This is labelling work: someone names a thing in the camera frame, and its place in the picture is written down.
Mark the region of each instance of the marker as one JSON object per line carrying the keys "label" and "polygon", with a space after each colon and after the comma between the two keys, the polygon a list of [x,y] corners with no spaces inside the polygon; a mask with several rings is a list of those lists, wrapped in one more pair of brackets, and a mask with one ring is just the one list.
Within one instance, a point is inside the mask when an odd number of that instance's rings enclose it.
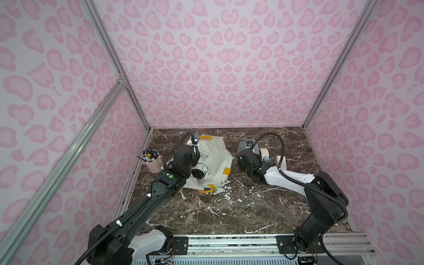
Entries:
{"label": "marker", "polygon": [[138,155],[136,155],[136,154],[134,154],[136,157],[138,157],[138,158],[140,158],[141,160],[143,160],[143,161],[146,161],[144,158],[142,158],[142,157],[139,157]]}

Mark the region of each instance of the aluminum frame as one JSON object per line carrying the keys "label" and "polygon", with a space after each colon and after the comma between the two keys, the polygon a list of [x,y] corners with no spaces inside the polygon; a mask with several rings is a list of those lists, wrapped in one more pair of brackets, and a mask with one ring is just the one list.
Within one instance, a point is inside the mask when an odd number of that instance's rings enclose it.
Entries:
{"label": "aluminum frame", "polygon": [[102,23],[102,19],[100,17],[99,12],[97,11],[96,5],[93,3],[92,0],[81,0],[86,13],[88,15],[88,17],[90,18],[91,22],[94,25],[94,28],[96,29],[97,34],[100,37],[100,40],[103,44],[103,46],[106,49],[107,54],[109,55],[110,61],[113,64],[117,74],[119,75],[121,82],[123,82],[125,84],[125,89],[128,92],[128,95],[131,99],[131,103],[133,104],[136,113],[138,114],[138,116],[140,117],[145,130],[146,131],[150,131],[150,126],[143,114],[143,110],[141,109],[138,100],[134,94],[133,89],[131,88],[130,83],[128,82],[128,78],[125,74],[125,71],[121,65],[121,62],[119,61],[118,55],[115,51],[115,49],[113,48],[112,42],[110,41],[110,38],[107,34],[107,31]]}
{"label": "aluminum frame", "polygon": [[124,87],[123,82],[117,82],[114,85],[18,220],[12,225],[0,245],[0,265],[7,265],[15,256]]}
{"label": "aluminum frame", "polygon": [[368,2],[365,4],[365,7],[361,12],[361,15],[359,16],[358,21],[353,27],[352,32],[349,35],[349,38],[347,39],[345,45],[343,46],[343,49],[340,52],[340,55],[337,58],[336,63],[331,69],[330,74],[325,80],[322,86],[322,89],[317,96],[317,99],[312,105],[311,111],[308,113],[308,116],[306,117],[305,122],[302,126],[303,128],[308,128],[308,126],[311,124],[316,112],[318,111],[318,108],[320,107],[325,96],[327,95],[327,92],[330,90],[334,82],[334,79],[339,74],[341,68],[344,65],[344,62],[347,60],[350,52],[355,46],[356,41],[361,36],[361,33],[365,30],[365,27],[367,26],[368,21],[372,18],[374,12],[377,10],[379,2],[380,0],[368,0]]}
{"label": "aluminum frame", "polygon": [[[293,234],[193,234],[188,237],[187,257],[277,257],[279,253],[276,236]],[[326,248],[334,256],[375,256],[365,233],[327,233],[324,236]]]}
{"label": "aluminum frame", "polygon": [[[153,130],[151,129],[145,136],[144,136],[144,140],[140,146],[140,149],[138,150],[137,155],[141,156],[143,150],[145,150],[150,142],[150,138],[152,136]],[[113,216],[113,219],[117,219],[118,216],[120,216],[121,214],[125,213],[126,210],[128,210],[128,206],[132,197],[132,193],[134,192],[134,188],[135,188],[135,182],[137,181],[138,175],[140,173],[141,170],[141,166],[142,166],[142,161],[139,158],[136,158],[136,161],[134,162],[134,166],[131,170],[131,174],[127,180],[127,183],[125,185],[125,189],[124,192],[121,196],[121,199],[118,203],[118,208],[115,212],[115,215]]]}

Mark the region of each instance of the pink wallpaper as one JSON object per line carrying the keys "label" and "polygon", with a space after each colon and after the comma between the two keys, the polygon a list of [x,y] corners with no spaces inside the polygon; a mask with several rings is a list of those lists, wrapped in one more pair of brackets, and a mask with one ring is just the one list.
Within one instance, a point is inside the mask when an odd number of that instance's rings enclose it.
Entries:
{"label": "pink wallpaper", "polygon": [[0,240],[116,83],[78,0],[0,3]]}
{"label": "pink wallpaper", "polygon": [[307,130],[382,265],[424,260],[423,14],[382,1]]}
{"label": "pink wallpaper", "polygon": [[12,264],[73,264],[89,231],[112,221],[144,135],[122,91]]}
{"label": "pink wallpaper", "polygon": [[303,124],[365,0],[96,0],[151,126]]}

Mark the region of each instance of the marble tabletop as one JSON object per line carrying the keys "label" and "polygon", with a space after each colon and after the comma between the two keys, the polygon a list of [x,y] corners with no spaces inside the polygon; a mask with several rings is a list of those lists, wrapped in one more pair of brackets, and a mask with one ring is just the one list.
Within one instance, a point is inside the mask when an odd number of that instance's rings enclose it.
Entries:
{"label": "marble tabletop", "polygon": [[[188,130],[155,129],[149,148],[166,155]],[[224,137],[228,151],[236,157],[240,141],[255,140],[266,132],[281,135],[285,142],[287,169],[300,173],[318,173],[321,169],[300,127],[289,128],[207,128],[193,129],[197,134]],[[275,136],[265,136],[260,147],[269,149],[271,160],[281,152]],[[254,183],[233,160],[227,182],[212,193],[183,188],[154,213],[139,233],[163,225],[174,234],[244,234],[293,233],[310,213],[304,196],[281,187]],[[157,174],[142,166],[130,205],[142,198],[147,184]],[[349,232],[346,223],[331,228],[330,232]]]}

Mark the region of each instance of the yellow handle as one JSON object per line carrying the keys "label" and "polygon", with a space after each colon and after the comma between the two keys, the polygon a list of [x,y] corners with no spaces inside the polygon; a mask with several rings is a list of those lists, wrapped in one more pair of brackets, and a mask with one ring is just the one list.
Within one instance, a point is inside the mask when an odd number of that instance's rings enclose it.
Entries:
{"label": "yellow handle", "polygon": [[199,190],[200,193],[208,193],[208,192],[212,192],[216,189],[216,187],[212,184],[209,184],[208,187],[212,188],[211,190]]}

